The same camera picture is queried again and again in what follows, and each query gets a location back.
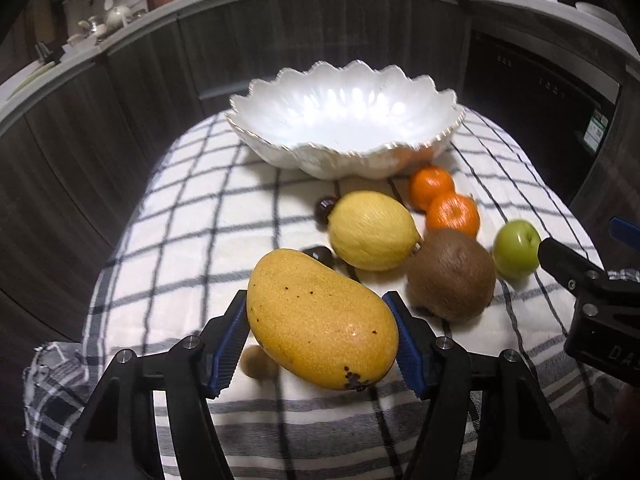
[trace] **screw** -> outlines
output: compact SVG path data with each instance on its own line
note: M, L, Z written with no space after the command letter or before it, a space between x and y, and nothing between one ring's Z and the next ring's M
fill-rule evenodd
M197 335L188 335L182 340L182 347L190 350L196 348L200 344L200 337Z
M129 348L125 348L124 350L120 350L116 354L116 361L124 364L127 361L129 361L132 357L133 357L133 350Z
M520 354L518 354L515 350L505 350L502 352L504 358L511 363L517 363L520 360Z
M436 339L436 345L443 350L449 350L453 346L453 339L445 335L441 335Z
M582 306L582 312L585 316L594 317L598 315L598 307L591 303L585 303Z

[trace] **table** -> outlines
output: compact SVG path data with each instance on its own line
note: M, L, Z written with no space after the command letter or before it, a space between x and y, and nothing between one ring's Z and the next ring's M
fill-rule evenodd
M600 264L589 237L548 188L517 143L491 121L467 111L450 148L436 161L456 189L478 202L478 241L489 248L508 219L532 222ZM158 165L120 246L95 286L82 345L49 344L26 375L28 441L38 473L52 478L70 428L101 373L121 348L165 351L222 314L255 263L274 248L328 245L312 213L318 198L374 189L408 205L408 175L382 181L315 180L261 161L219 114L175 141ZM424 219L412 212L420 231ZM405 292L402 270L358 271L376 293ZM428 318L437 335L468 351L517 349L574 451L588 470L602 456L617 384L562 352L574 299L539 269L518 289L499 281L481 317L449 324ZM247 344L254 344L252 336ZM472 397L460 465L466 478L476 446L481 396ZM155 392L162 464L178 478L166 402ZM396 365L363 392L316 388L282 370L258 382L237 370L209 404L236 478L400 478L418 437L426 403L402 382Z

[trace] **black and white plaid cloth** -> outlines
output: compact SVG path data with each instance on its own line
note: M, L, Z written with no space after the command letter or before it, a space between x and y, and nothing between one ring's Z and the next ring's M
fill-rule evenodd
M508 219L524 218L542 237L552 236L600 264L578 221L495 124L468 110L437 163L451 171L459 192L478 202L478 240L485 247ZM313 220L314 203L356 189L375 189L406 203L408 179L325 182L299 170L278 170L238 141L224 114L176 140L98 279L82 344L48 344L25 371L26 434L38 475L55 476L73 423L119 349L162 352L198 333L246 287L264 254L328 245ZM421 231L424 218L417 212L414 217ZM398 290L404 296L401 272L358 271L358 277L380 295ZM562 352L573 304L539 269L517 290L498 281L491 305L473 322L428 321L436 334L452 335L469 351L498 355L517 349L581 469L588 470L607 445L611 425L605 420L618 385ZM247 344L254 343L250 336ZM165 476L177 479L164 394L156 392L154 400ZM476 448L480 397L472 400L460 478L468 476ZM398 479L426 413L396 366L363 392L322 390L284 370L277 381L259 383L237 370L209 407L233 474L251 479Z

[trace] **yellow lemon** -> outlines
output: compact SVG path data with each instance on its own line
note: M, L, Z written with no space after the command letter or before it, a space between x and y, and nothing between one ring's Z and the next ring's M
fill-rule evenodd
M393 269L420 240L411 213L376 191L348 193L338 200L328 220L335 253L357 269Z

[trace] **white bowl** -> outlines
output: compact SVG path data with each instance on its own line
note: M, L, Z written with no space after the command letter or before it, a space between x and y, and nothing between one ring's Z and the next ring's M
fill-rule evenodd
M378 71L361 61L285 68L230 102L229 124L258 156L322 179L386 178L430 162L465 117L456 93L438 92L429 76L409 79L397 66Z

